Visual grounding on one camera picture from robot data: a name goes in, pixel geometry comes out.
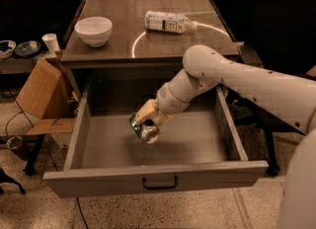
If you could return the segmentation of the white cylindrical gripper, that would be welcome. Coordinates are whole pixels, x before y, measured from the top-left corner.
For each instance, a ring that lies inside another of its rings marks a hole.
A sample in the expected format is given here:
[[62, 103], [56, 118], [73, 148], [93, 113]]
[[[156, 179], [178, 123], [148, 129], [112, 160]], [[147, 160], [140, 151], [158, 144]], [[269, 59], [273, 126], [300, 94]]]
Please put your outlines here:
[[137, 124], [142, 124], [151, 119], [156, 126], [161, 126], [168, 122], [174, 115], [180, 113], [182, 103], [174, 96], [168, 84], [164, 84], [156, 94], [156, 100], [148, 100], [135, 114]]

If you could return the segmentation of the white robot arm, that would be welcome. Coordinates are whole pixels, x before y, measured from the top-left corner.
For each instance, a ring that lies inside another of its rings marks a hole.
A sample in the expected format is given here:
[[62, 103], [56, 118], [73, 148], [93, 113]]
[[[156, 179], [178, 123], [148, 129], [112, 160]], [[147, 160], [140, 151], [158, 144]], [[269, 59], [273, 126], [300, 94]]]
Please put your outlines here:
[[135, 122], [156, 125], [182, 112], [196, 96], [223, 84], [302, 132], [284, 181], [277, 229], [316, 229], [316, 83], [226, 59], [197, 44], [186, 50], [183, 69], [137, 112]]

